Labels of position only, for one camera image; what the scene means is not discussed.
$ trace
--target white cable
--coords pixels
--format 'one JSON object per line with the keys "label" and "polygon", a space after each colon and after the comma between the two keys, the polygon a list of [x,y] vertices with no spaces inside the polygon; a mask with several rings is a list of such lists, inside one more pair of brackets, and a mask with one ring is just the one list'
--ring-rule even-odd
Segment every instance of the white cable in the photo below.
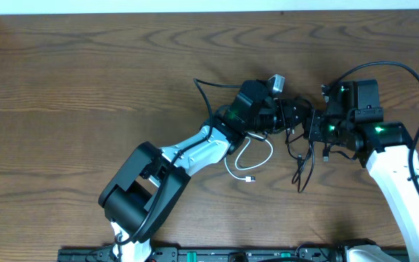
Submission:
{"label": "white cable", "polygon": [[[260,137],[259,135],[255,135],[255,134],[252,134],[252,133],[249,133],[250,135],[252,135],[252,136],[254,136],[254,137],[256,137],[256,138],[260,138],[260,139],[263,139],[262,137]],[[250,142],[251,142],[251,139],[250,138],[248,138],[248,137],[246,137],[246,139],[248,139],[248,143],[245,145],[245,147],[240,151],[240,153],[239,153],[239,155],[237,156],[237,158],[236,158],[236,162],[235,162],[235,165],[236,165],[236,168],[238,169],[238,170],[250,170],[250,169],[253,169],[253,168],[256,168],[256,167],[259,167],[259,166],[261,166],[262,164],[265,164],[270,158],[271,158],[271,156],[273,155],[273,151],[274,151],[274,149],[273,149],[273,145],[271,145],[271,143],[269,143],[269,141],[268,140],[264,140],[268,145],[269,145],[269,147],[271,148],[271,153],[269,154],[269,156],[268,156],[268,158],[266,158],[265,159],[265,161],[263,161],[263,162],[261,162],[260,164],[256,164],[256,165],[254,165],[254,166],[252,166],[252,167],[239,167],[238,166],[238,164],[237,164],[237,161],[239,161],[239,157],[244,153],[244,151],[245,151],[245,149],[247,149],[247,147],[248,147],[248,145],[250,144]],[[237,180],[245,180],[245,182],[255,182],[255,177],[254,176],[246,176],[245,178],[241,178],[241,177],[239,177],[239,176],[237,176],[237,175],[234,175],[232,172],[231,172],[231,170],[229,169],[229,166],[227,165],[227,157],[224,157],[224,164],[226,165],[226,169],[227,169],[227,172],[229,172],[229,174],[231,174],[235,179],[237,179]]]}
{"label": "white cable", "polygon": [[[251,136],[254,136],[254,137],[256,137],[256,138],[260,138],[260,139],[264,139],[263,137],[260,137],[259,135],[255,135],[255,134],[252,134],[252,133],[250,133],[249,132],[249,134],[251,135]],[[269,147],[271,148],[271,153],[269,153],[269,156],[265,159],[265,161],[263,161],[263,162],[261,162],[260,164],[256,164],[256,165],[254,165],[254,166],[252,166],[252,167],[239,167],[238,166],[238,164],[237,164],[237,162],[239,161],[239,158],[240,158],[240,156],[244,153],[244,151],[245,151],[245,149],[247,149],[247,147],[248,147],[248,145],[250,144],[250,138],[248,138],[248,143],[245,145],[245,147],[240,151],[240,153],[239,153],[239,155],[237,156],[237,158],[236,158],[236,169],[238,169],[238,170],[251,170],[251,169],[253,169],[253,168],[256,168],[256,167],[259,167],[259,166],[261,166],[261,165],[263,165],[263,164],[265,164],[270,158],[271,158],[271,156],[273,155],[273,145],[271,145],[271,143],[269,143],[269,141],[267,140],[267,139],[265,139],[264,141],[269,145]]]}

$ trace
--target wooden tabletop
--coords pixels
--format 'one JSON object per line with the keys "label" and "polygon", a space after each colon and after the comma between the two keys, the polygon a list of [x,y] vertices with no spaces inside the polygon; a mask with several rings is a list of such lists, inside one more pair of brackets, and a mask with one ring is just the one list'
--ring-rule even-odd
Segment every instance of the wooden tabletop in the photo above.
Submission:
{"label": "wooden tabletop", "polygon": [[[301,94],[324,108],[321,84],[374,60],[419,73],[419,11],[0,16],[0,261],[53,261],[62,247],[111,243],[97,198],[140,143],[168,146],[198,132],[207,110],[192,78],[241,84],[281,74],[286,98]],[[379,82],[385,120],[403,121],[414,135],[418,83],[388,66],[354,74],[366,78]],[[204,90],[213,108],[237,92]],[[285,137],[271,139],[273,158],[249,172],[256,183],[234,180],[223,163],[205,168],[153,239],[404,245],[359,163],[336,155],[325,163],[317,145],[313,177],[298,194]],[[253,143],[242,163],[267,153]]]}

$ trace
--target wood grain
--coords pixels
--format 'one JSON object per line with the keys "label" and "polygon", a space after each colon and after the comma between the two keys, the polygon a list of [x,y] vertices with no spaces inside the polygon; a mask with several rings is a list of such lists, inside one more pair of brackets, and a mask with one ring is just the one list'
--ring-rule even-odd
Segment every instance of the wood grain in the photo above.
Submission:
{"label": "wood grain", "polygon": [[[0,16],[0,261],[53,261],[57,249],[111,243],[97,198],[133,149],[167,146],[207,118],[192,78],[239,84],[286,76],[285,96],[324,108],[320,84],[373,60],[419,73],[419,11]],[[387,120],[411,134],[419,86],[398,68],[368,68]],[[213,105],[236,90],[205,87]],[[383,195],[359,164],[323,163],[304,194],[273,136],[257,183],[214,164],[195,175],[153,238],[184,247],[288,247],[368,237],[404,244]],[[305,151],[298,142],[296,151]],[[247,150],[243,163],[267,153]]]}

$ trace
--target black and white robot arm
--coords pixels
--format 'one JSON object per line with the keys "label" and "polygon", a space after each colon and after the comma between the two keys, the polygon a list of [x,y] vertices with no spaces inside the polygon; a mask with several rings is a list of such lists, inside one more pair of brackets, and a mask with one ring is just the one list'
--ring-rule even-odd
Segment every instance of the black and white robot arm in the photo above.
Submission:
{"label": "black and white robot arm", "polygon": [[[410,260],[419,261],[419,195],[406,160],[412,138],[402,123],[383,121],[377,82],[324,86],[325,111],[314,110],[299,100],[275,98],[283,86],[284,78],[278,75],[268,81],[246,81],[226,112],[203,123],[193,137],[162,148],[145,142],[135,149],[98,200],[113,226],[113,252],[121,261],[146,260],[151,253],[149,239],[170,214],[191,176],[235,152],[247,132],[292,132],[299,124],[309,141],[356,152],[384,193]],[[416,154],[414,159],[419,180]],[[158,191],[149,193],[136,181],[139,176],[151,181]],[[386,254],[366,247],[351,248],[344,256],[347,261],[392,261]]]}

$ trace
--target white wall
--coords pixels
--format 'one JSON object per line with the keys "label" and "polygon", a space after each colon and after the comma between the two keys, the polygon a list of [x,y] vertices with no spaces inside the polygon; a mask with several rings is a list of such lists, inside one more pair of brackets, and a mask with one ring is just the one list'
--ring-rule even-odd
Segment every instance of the white wall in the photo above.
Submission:
{"label": "white wall", "polygon": [[0,15],[419,9],[419,0],[0,0]]}

